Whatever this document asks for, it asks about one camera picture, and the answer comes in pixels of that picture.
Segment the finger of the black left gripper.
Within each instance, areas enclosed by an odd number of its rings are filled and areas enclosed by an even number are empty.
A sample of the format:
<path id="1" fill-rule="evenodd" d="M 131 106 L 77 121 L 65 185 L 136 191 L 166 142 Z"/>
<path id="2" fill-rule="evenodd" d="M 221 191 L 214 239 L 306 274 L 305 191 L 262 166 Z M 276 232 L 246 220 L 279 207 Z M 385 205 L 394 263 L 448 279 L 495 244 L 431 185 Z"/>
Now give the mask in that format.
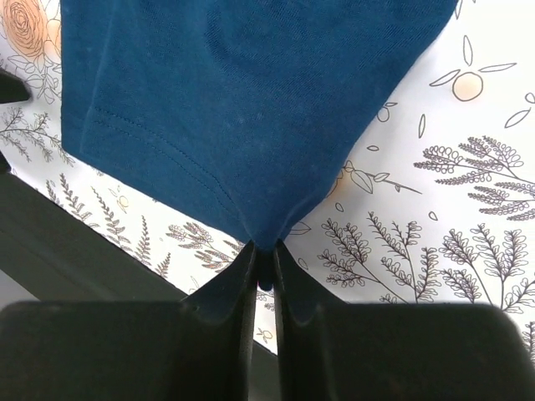
<path id="1" fill-rule="evenodd" d="M 11 104 L 28 101 L 32 95 L 27 85 L 15 75 L 1 69 L 0 71 L 0 104 Z"/>

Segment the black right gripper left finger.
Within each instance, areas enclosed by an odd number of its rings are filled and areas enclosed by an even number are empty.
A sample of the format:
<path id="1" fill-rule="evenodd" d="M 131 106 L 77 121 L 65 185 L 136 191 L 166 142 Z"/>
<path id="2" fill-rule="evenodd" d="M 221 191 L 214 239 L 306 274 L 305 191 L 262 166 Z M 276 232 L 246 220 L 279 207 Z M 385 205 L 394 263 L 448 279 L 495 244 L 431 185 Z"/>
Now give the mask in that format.
<path id="1" fill-rule="evenodd" d="M 1 312 L 4 400 L 244 400 L 256 250 L 180 301 L 17 302 Z"/>

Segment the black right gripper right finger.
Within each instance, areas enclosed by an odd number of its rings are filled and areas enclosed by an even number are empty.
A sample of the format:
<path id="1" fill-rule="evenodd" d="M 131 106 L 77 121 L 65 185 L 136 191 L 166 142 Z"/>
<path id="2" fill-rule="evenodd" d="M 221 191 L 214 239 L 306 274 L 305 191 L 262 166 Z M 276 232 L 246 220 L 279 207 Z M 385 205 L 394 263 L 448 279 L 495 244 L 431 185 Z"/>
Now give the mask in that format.
<path id="1" fill-rule="evenodd" d="M 348 303 L 273 255 L 285 400 L 531 400 L 534 368 L 514 323 L 470 303 Z"/>

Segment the floral patterned table mat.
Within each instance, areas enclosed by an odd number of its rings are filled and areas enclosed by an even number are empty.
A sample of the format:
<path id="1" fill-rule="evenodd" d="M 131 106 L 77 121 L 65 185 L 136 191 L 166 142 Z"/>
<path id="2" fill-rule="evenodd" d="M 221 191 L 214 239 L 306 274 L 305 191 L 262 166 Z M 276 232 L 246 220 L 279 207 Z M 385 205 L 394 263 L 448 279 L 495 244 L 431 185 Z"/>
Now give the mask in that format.
<path id="1" fill-rule="evenodd" d="M 68 221 L 195 292 L 241 243 L 63 150 L 61 27 L 56 1 L 1 5 L 1 67 L 32 96 L 1 108 L 13 175 Z M 532 351 L 533 2 L 460 1 L 287 245 L 345 300 L 488 303 Z"/>

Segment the blue Mickey print t-shirt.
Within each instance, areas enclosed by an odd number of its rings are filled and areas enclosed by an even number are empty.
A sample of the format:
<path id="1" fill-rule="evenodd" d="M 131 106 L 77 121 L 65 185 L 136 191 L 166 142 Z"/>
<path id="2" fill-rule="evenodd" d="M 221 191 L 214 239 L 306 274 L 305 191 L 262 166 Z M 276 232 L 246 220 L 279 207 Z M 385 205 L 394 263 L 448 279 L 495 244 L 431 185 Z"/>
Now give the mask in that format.
<path id="1" fill-rule="evenodd" d="M 63 148 L 271 251 L 453 1 L 63 1 Z"/>

